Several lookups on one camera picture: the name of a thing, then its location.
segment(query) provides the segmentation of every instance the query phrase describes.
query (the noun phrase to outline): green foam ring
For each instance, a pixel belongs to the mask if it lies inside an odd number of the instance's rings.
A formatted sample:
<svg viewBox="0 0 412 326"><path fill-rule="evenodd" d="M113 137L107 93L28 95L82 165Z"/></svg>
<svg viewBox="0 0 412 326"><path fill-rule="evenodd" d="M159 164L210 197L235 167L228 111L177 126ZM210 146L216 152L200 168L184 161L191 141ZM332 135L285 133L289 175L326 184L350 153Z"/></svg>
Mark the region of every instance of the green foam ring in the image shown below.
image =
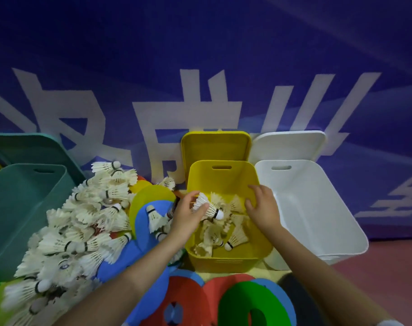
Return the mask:
<svg viewBox="0 0 412 326"><path fill-rule="evenodd" d="M251 281L232 286L221 297L218 326L291 326L289 316L270 290Z"/></svg>

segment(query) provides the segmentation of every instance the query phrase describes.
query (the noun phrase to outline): yellow bin lid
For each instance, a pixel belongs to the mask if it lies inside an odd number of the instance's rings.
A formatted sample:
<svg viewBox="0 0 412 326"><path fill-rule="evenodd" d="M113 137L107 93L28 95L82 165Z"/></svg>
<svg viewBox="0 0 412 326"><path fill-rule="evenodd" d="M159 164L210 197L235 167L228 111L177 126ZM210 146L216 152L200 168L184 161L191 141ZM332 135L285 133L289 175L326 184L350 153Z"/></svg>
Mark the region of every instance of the yellow bin lid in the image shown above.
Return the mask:
<svg viewBox="0 0 412 326"><path fill-rule="evenodd" d="M246 161L250 148L251 137L243 131L188 132L181 139L185 179L197 161Z"/></svg>

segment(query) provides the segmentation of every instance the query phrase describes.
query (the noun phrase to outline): forearm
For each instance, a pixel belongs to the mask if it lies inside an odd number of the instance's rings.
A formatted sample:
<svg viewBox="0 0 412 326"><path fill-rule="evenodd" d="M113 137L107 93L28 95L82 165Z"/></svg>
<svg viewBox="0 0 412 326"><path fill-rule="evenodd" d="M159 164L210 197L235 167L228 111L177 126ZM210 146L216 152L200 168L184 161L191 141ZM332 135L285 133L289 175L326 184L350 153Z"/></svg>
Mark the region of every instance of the forearm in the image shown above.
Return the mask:
<svg viewBox="0 0 412 326"><path fill-rule="evenodd" d="M143 258L92 292L54 326L120 326L180 248L168 235Z"/></svg>
<svg viewBox="0 0 412 326"><path fill-rule="evenodd" d="M392 319L382 307L306 249L287 230L280 227L266 235L295 277L339 325L374 326Z"/></svg>

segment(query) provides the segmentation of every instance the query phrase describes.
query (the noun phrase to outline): teal bin lid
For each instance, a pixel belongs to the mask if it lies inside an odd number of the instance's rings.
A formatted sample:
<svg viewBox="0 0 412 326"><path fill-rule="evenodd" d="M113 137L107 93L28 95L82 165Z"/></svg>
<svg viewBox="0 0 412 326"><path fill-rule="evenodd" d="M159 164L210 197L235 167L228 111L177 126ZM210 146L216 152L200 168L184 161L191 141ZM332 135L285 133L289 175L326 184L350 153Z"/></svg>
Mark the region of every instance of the teal bin lid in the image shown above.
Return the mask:
<svg viewBox="0 0 412 326"><path fill-rule="evenodd" d="M7 164L39 163L63 165L74 181L79 185L85 176L66 149L53 137L35 133L0 134L0 158Z"/></svg>

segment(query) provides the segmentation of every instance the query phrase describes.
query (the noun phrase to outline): left hand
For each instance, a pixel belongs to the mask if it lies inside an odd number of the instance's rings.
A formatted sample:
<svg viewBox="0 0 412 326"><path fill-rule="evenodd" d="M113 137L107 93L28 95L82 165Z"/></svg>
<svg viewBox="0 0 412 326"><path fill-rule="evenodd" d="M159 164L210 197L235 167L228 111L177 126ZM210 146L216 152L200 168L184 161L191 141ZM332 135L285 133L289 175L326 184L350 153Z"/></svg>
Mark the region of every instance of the left hand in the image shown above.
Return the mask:
<svg viewBox="0 0 412 326"><path fill-rule="evenodd" d="M188 241L192 233L197 229L202 217L206 214L209 204L203 204L198 210L192 212L189 204L194 196L200 191L192 191L188 193L178 204L174 212L173 221L171 223L170 233L180 247Z"/></svg>

